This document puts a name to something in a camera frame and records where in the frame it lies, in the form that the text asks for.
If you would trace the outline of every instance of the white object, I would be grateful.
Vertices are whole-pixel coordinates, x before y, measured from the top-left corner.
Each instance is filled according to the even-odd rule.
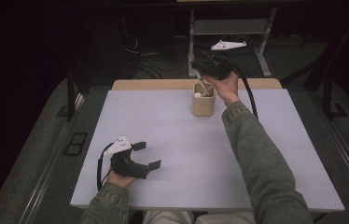
[[[111,145],[111,147],[109,147],[105,151],[104,155],[106,156],[106,155],[114,154],[114,153],[125,151],[131,148],[132,148],[132,145],[128,141],[128,138],[126,138],[125,136],[121,136],[113,143],[113,145]]]
[[[212,46],[211,50],[225,50],[225,49],[237,49],[240,47],[246,46],[246,42],[238,43],[238,42],[227,42],[220,40],[217,44]]]
[[[343,210],[287,90],[253,90],[259,121],[280,148],[311,211]],[[239,90],[251,109],[245,90]],[[195,117],[189,90],[110,91],[105,99],[73,198],[86,207],[96,195],[97,161],[107,142],[126,135],[148,148],[133,160],[161,160],[161,168],[130,186],[129,206],[136,209],[251,210],[241,169],[230,148],[216,100],[215,113]],[[104,157],[103,170],[110,158]]]

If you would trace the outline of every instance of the white table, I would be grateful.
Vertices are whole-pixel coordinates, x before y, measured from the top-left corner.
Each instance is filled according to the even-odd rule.
[[[249,98],[239,90],[250,108]],[[281,149],[313,212],[343,210],[342,202],[286,90],[253,90],[260,122]],[[97,192],[97,160],[106,145],[121,135],[147,148],[132,159],[161,168],[130,188],[136,209],[250,210],[241,170],[221,121],[225,106],[216,99],[212,117],[191,113],[192,90],[110,91],[70,204],[86,207]],[[105,157],[103,173],[108,170]]]

